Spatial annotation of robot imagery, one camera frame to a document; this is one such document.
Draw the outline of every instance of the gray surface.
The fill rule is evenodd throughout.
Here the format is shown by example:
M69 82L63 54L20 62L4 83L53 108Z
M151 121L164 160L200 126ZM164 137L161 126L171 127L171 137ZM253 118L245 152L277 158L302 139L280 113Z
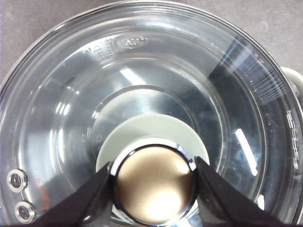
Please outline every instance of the gray surface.
M19 56L60 22L112 0L2 0L1 80ZM234 23L280 66L303 73L303 0L182 0Z

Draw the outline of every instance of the metal rivet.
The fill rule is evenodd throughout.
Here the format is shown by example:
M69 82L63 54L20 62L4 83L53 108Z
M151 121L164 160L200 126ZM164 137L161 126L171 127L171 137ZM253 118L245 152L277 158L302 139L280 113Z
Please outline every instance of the metal rivet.
M13 169L7 176L7 183L13 192L21 192L27 187L27 175L20 169Z
M34 206L27 201L21 201L15 206L15 215L23 224L31 223L36 215Z

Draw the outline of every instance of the white handle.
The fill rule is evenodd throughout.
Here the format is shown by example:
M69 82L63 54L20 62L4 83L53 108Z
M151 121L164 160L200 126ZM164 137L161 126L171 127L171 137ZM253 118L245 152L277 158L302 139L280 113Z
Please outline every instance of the white handle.
M294 83L298 88L300 94L303 96L303 76L299 72L287 67L281 67L281 70L285 74L286 78Z

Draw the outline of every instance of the gold metallic cap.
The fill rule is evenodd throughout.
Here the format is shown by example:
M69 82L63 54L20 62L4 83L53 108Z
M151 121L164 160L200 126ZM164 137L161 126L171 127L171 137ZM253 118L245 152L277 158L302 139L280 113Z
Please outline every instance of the gold metallic cap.
M189 209L195 193L192 170L175 149L150 145L126 157L116 175L118 203L133 219L170 222Z

